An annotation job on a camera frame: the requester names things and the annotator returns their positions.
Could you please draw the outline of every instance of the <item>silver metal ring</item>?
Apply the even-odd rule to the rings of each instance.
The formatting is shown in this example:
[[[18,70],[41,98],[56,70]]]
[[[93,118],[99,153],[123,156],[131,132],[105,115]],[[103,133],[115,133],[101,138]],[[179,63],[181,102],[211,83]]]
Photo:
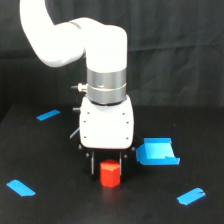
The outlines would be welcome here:
[[[87,68],[87,83],[93,88],[121,88],[126,83],[126,69],[118,72],[98,73]]]
[[[98,104],[121,102],[126,97],[126,83],[117,89],[100,89],[87,85],[87,97]]]

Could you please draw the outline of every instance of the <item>blue tape strip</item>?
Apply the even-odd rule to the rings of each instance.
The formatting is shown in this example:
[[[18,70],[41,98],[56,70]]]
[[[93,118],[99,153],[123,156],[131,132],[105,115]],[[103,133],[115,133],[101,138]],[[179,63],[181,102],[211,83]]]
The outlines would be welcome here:
[[[205,196],[205,193],[202,189],[195,188],[194,190],[189,191],[186,194],[178,197],[177,200],[179,201],[180,204],[188,205],[204,196]]]
[[[136,160],[137,162],[141,162],[141,160],[144,160],[144,158],[146,158],[146,152],[145,145],[143,144],[136,149]]]
[[[52,117],[52,116],[54,116],[56,114],[59,114],[59,113],[60,113],[60,111],[58,111],[58,110],[52,110],[52,111],[50,111],[50,112],[48,112],[46,114],[38,116],[37,119],[40,120],[40,121],[43,121],[43,120],[45,120],[45,119],[47,119],[49,117]]]
[[[33,196],[35,194],[30,188],[21,183],[18,180],[13,180],[7,184],[13,191],[18,193],[20,196]]]
[[[170,143],[145,143],[147,159],[175,157]]]
[[[179,165],[180,158],[166,157],[165,159],[141,159],[142,165]]]
[[[171,138],[144,138],[145,143],[172,143]]]

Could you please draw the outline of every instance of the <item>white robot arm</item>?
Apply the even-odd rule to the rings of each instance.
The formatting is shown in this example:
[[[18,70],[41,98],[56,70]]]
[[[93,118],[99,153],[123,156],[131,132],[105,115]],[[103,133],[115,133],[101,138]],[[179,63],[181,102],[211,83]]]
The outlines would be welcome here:
[[[86,57],[87,84],[80,114],[80,140],[92,149],[128,149],[134,119],[126,95],[127,34],[90,18],[54,25],[45,0],[20,0],[23,30],[40,60],[61,67]]]

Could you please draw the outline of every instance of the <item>black surface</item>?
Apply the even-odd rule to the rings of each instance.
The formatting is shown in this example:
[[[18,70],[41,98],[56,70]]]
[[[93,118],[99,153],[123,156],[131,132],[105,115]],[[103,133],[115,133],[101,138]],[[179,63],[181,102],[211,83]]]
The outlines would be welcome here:
[[[136,130],[144,137],[171,137],[180,165],[133,163],[129,179],[110,189],[90,181],[84,155],[69,140],[78,115],[63,109],[36,119],[51,109],[14,105],[0,126],[0,223],[224,222],[224,110],[135,107]],[[13,192],[6,184],[14,179],[36,195]],[[178,203],[178,196],[196,187],[206,197],[189,206]]]

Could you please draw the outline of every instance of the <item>red block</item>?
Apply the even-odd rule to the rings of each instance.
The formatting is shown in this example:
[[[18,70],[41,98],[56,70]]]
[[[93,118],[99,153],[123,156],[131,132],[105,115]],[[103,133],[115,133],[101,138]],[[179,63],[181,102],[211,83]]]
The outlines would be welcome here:
[[[105,187],[115,187],[120,184],[120,164],[115,160],[100,163],[100,180]]]

